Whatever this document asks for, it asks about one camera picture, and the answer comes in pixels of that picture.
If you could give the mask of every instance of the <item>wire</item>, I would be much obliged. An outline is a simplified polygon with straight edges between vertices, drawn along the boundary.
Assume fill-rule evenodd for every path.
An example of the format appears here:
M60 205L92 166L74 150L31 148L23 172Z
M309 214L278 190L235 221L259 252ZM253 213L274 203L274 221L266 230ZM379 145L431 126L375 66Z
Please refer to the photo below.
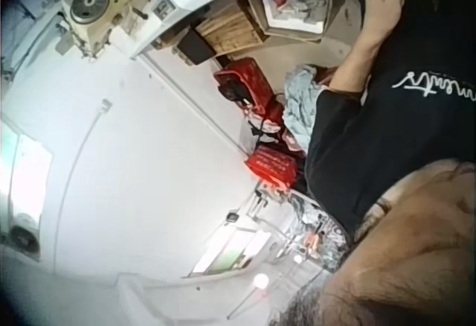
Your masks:
M269 115L271 114L271 107L277 102L276 98L279 97L280 95L284 95L284 93L277 93L277 94L274 94L271 99L269 99L269 102L266 104L266 108L265 108L265 114L263 116L263 119L261 120L261 125L260 125L260 130L259 130L259 133L258 133L258 139L256 141L256 145L254 146L254 150L256 151L256 149L258 148L258 145L260 144L260 140L261 138L263 137L263 135L265 135L264 131L263 131L263 127L265 125L265 121L266 119L269 117Z

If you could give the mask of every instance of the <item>gray cloth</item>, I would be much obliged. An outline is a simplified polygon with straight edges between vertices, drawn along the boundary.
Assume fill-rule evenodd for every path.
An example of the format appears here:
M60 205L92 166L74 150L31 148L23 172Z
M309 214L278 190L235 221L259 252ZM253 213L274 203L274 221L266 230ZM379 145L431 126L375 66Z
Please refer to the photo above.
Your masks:
M298 65L288 73L284 84L287 100L283 113L284 124L306 153L314 127L315 103L324 90L323 86L314 82L316 73L316 68L310 65Z

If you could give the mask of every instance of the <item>light bulb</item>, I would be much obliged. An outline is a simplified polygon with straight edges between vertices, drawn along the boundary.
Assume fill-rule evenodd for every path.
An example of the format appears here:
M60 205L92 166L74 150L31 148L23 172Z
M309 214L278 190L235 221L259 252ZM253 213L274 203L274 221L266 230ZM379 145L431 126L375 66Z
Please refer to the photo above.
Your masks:
M264 290L269 284L269 278L266 274L258 274L254 277L253 284L258 289Z
M299 254L295 255L294 261L298 264L301 264L303 262L303 257L300 256Z

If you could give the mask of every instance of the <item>white sewing machine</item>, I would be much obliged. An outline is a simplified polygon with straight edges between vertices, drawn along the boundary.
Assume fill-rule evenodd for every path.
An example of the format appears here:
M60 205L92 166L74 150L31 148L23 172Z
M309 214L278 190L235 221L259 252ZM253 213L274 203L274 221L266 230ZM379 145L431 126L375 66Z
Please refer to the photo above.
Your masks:
M96 57L111 43L128 57L213 0L62 0L75 44Z

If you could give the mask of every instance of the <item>red bag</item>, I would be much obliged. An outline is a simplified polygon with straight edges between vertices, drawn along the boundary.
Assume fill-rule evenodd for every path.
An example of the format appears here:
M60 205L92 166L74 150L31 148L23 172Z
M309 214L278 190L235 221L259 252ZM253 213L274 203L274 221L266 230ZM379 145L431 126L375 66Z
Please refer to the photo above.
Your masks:
M258 177L285 191L296 180L296 160L265 145L260 145L245 161L246 166Z

